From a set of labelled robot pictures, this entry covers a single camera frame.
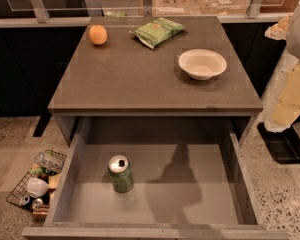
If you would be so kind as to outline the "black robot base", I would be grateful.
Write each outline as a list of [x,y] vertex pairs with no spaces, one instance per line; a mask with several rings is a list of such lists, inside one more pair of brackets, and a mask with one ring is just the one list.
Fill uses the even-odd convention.
[[274,133],[259,123],[257,129],[274,161],[279,164],[300,164],[300,137],[293,128]]

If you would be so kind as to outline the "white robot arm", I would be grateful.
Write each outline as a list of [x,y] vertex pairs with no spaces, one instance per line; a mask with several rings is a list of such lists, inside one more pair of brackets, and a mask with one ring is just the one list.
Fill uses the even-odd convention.
[[266,31],[286,38],[286,48],[263,93],[263,120],[270,132],[283,132],[300,116],[300,2],[293,14]]

